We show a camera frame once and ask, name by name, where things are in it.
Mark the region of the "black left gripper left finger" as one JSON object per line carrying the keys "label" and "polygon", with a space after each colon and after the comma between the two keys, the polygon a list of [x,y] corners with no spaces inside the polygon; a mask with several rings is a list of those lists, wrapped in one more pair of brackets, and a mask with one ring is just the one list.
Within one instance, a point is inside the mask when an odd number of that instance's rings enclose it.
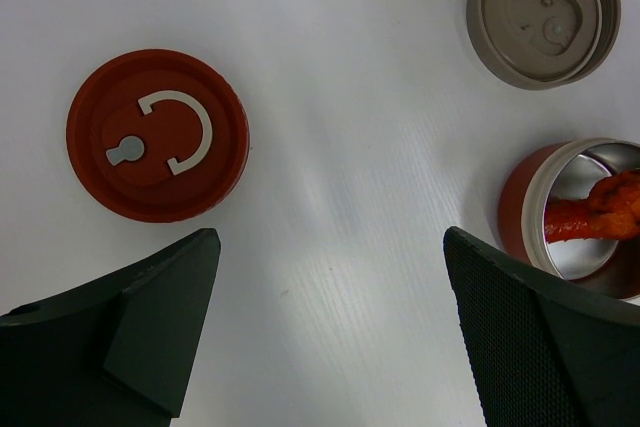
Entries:
{"label": "black left gripper left finger", "polygon": [[179,417],[221,253],[200,229],[1,317],[4,426],[168,426]]}

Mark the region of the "red sausage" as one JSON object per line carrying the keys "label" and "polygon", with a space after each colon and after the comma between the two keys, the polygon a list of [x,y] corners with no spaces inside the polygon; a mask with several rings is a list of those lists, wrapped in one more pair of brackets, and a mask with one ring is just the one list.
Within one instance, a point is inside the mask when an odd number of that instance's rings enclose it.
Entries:
{"label": "red sausage", "polygon": [[544,235],[547,243],[591,239],[590,209],[586,200],[554,200],[544,212]]}

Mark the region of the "red fried chicken piece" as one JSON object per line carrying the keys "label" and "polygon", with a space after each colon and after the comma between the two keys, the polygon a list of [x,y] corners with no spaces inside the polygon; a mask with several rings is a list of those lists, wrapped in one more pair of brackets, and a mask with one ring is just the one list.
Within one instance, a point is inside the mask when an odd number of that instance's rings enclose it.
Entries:
{"label": "red fried chicken piece", "polygon": [[639,171],[598,181],[587,197],[594,238],[629,240],[639,235]]}

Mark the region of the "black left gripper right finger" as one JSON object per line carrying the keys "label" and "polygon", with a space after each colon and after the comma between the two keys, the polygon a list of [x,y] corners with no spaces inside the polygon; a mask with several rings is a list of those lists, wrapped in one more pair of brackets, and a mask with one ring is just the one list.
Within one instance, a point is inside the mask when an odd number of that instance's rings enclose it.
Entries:
{"label": "black left gripper right finger", "polygon": [[458,227],[446,230],[443,250],[487,425],[638,425],[638,306]]}

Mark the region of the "red round lid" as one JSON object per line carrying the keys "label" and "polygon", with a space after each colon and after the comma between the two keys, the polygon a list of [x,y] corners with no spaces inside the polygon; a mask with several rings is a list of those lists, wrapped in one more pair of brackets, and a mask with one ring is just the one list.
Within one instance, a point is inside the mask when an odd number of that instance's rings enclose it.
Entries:
{"label": "red round lid", "polygon": [[250,150],[231,85],[184,53],[145,49],[95,70],[76,93],[66,147],[83,187],[129,219],[172,223],[223,201]]}

